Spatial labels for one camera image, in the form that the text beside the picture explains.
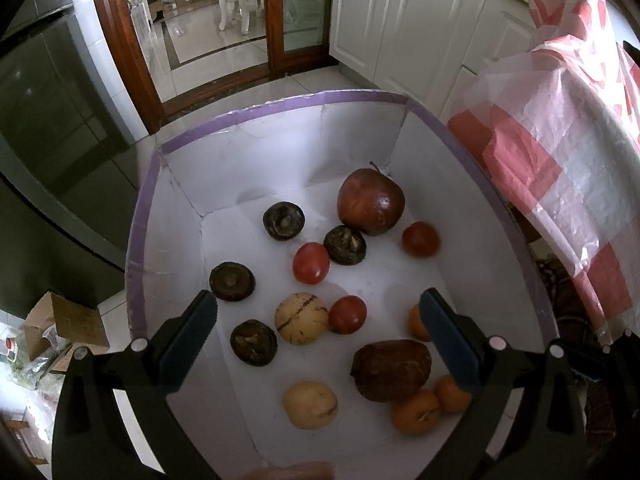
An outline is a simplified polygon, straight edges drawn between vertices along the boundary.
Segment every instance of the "red apple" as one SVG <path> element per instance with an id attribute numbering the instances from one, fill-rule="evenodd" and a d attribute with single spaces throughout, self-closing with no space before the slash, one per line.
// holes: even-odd
<path id="1" fill-rule="evenodd" d="M 378 236 L 391 229 L 404 211 L 400 186 L 377 170 L 351 173 L 338 192 L 338 218 L 353 229 Z"/>

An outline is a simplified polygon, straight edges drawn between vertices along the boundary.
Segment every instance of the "wooden door frame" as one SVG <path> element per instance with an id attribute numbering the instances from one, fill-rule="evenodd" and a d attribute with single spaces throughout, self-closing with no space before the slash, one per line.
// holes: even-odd
<path id="1" fill-rule="evenodd" d="M 162 101 L 146 67 L 127 0 L 94 0 L 104 39 L 133 105 L 149 134 L 166 122 Z"/>
<path id="2" fill-rule="evenodd" d="M 149 134 L 156 133 L 167 117 L 213 95 L 289 68 L 322 62 L 329 58 L 330 14 L 324 22 L 322 45 L 284 52 L 282 0 L 265 0 L 268 67 L 255 66 L 185 92 L 163 103 L 146 66 L 131 21 L 127 0 L 94 0 L 107 46 L 127 92 Z M 325 0 L 330 8 L 331 0 Z"/>
<path id="3" fill-rule="evenodd" d="M 322 44 L 302 48 L 294 52 L 284 50 L 284 24 L 282 21 L 282 0 L 265 0 L 267 16 L 267 45 L 269 65 L 272 72 L 282 72 L 295 66 L 321 62 L 329 58 L 329 30 L 331 27 L 331 0 L 324 0 L 325 20 Z"/>

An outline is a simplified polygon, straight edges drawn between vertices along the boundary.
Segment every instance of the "finger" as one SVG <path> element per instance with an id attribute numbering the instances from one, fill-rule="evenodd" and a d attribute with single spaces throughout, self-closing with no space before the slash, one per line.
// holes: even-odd
<path id="1" fill-rule="evenodd" d="M 265 467 L 239 480 L 334 480 L 334 466 L 327 462 L 306 462 L 289 467 Z"/>

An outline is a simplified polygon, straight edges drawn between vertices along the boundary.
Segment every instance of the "yellow fruit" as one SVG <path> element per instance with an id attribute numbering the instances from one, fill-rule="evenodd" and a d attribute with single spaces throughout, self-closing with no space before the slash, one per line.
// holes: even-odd
<path id="1" fill-rule="evenodd" d="M 315 381 L 294 384 L 282 396 L 289 421 L 300 430 L 319 430 L 338 414 L 338 399 L 331 388 Z"/>
<path id="2" fill-rule="evenodd" d="M 329 326 L 329 313 L 320 298 L 308 292 L 287 296 L 278 305 L 275 325 L 280 335 L 294 345 L 318 339 Z"/>
<path id="3" fill-rule="evenodd" d="M 440 403 L 433 392 L 420 390 L 405 400 L 391 406 L 391 423 L 404 434 L 420 434 L 436 425 L 440 415 Z"/>
<path id="4" fill-rule="evenodd" d="M 409 329 L 409 334 L 411 334 L 412 337 L 426 343 L 431 342 L 429 332 L 427 332 L 427 329 L 420 321 L 420 309 L 418 308 L 418 305 L 414 305 L 414 307 L 409 311 L 407 328 Z"/>
<path id="5" fill-rule="evenodd" d="M 445 412 L 464 412 L 471 403 L 469 392 L 461 390 L 450 375 L 445 375 L 436 383 L 435 394 Z"/>

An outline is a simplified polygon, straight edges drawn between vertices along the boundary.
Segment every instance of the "dried mushroom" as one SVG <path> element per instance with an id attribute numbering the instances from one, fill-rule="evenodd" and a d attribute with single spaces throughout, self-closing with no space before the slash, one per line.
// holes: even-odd
<path id="1" fill-rule="evenodd" d="M 367 254 L 367 243 L 362 235 L 351 227 L 338 225 L 324 237 L 329 257 L 341 265 L 359 264 Z"/>
<path id="2" fill-rule="evenodd" d="M 249 319 L 236 326 L 230 343 L 234 354 L 251 366 L 268 365 L 278 350 L 275 332 L 257 319 Z"/>
<path id="3" fill-rule="evenodd" d="M 278 202 L 264 212 L 262 224 L 274 240 L 291 240 L 302 231 L 305 214 L 291 202 Z"/>
<path id="4" fill-rule="evenodd" d="M 243 264 L 223 262 L 211 271 L 209 286 L 220 300 L 241 301 L 255 290 L 255 278 Z"/>

